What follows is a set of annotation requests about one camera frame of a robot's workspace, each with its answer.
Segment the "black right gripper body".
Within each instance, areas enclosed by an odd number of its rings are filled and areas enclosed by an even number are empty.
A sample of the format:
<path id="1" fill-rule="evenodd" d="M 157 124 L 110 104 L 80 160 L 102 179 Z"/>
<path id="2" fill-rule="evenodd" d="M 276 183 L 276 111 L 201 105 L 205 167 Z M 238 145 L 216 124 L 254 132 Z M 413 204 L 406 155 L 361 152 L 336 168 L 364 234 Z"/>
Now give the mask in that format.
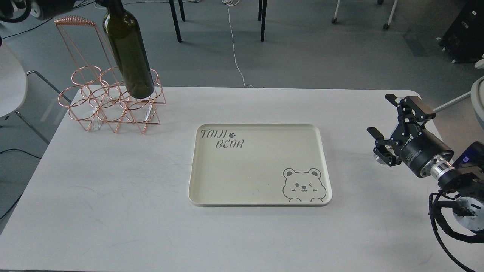
<path id="1" fill-rule="evenodd" d="M 403 162 L 420 178 L 430 175 L 428 168 L 434 164 L 435 157 L 448 161 L 454 155 L 450 147 L 426 129 L 412 128 L 408 135 L 403 135 L 403 130 L 396 127 L 392 139 L 399 143 L 393 146 L 392 166 Z"/>

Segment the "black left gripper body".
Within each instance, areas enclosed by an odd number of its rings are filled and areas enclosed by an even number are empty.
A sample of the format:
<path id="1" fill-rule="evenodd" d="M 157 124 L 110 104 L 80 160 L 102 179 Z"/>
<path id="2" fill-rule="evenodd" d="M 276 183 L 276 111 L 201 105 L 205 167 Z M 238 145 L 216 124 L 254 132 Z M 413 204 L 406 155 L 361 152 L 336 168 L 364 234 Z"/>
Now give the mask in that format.
<path id="1" fill-rule="evenodd" d="M 76 0 L 31 0 L 30 15 L 47 20 L 73 10 Z"/>

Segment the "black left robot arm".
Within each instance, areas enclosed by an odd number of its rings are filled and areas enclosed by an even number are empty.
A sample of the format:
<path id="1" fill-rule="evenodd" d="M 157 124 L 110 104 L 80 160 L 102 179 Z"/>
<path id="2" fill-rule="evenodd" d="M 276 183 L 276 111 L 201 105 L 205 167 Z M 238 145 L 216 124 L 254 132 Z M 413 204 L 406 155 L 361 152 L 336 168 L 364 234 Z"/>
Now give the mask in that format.
<path id="1" fill-rule="evenodd" d="M 42 23 L 23 32 L 1 36 L 0 44 L 3 45 L 4 40 L 10 37 L 20 36 L 43 26 L 54 17 L 71 12 L 83 3 L 85 3 L 84 0 L 1 0 L 0 19 L 2 23 L 20 23 L 29 17 L 34 17 Z"/>

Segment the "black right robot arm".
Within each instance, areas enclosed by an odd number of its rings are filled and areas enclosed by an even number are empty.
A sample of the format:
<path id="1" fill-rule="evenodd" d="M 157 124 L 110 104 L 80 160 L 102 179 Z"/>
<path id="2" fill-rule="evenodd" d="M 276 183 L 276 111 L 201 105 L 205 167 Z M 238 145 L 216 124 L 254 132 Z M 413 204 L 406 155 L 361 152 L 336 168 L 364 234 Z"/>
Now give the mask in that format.
<path id="1" fill-rule="evenodd" d="M 398 123 L 390 138 L 375 127 L 368 128 L 375 139 L 375 158 L 389 166 L 403 162 L 417 177 L 432 176 L 437 180 L 439 191 L 429 195 L 428 213 L 434 235 L 448 257 L 469 272 L 470 268 L 446 248 L 438 229 L 466 243 L 484 241 L 483 144 L 473 142 L 450 163 L 453 150 L 425 127 L 436 112 L 418 96 L 398 99 L 386 94 L 385 99 L 397 108 Z"/>

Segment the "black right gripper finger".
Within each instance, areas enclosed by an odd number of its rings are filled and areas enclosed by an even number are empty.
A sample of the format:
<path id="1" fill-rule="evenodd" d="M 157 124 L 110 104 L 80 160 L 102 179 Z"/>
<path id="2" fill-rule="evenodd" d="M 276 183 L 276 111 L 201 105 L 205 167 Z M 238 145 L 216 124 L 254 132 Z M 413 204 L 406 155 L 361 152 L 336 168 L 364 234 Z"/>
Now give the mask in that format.
<path id="1" fill-rule="evenodd" d="M 368 127 L 368 133 L 375 139 L 375 148 L 374 151 L 378 151 L 381 155 L 386 156 L 386 162 L 389 166 L 396 166 L 401 164 L 401 159 L 399 156 L 395 155 L 394 153 L 390 152 L 388 147 L 392 147 L 392 150 L 401 146 L 402 142 L 398 140 L 393 140 L 392 138 L 388 139 L 385 138 L 384 135 L 375 127 Z"/>
<path id="2" fill-rule="evenodd" d="M 410 138 L 425 129 L 425 123 L 436 117 L 434 112 L 418 96 L 407 96 L 397 101 L 394 94 L 386 94 L 385 99 L 397 107 L 397 126 L 391 138 Z"/>

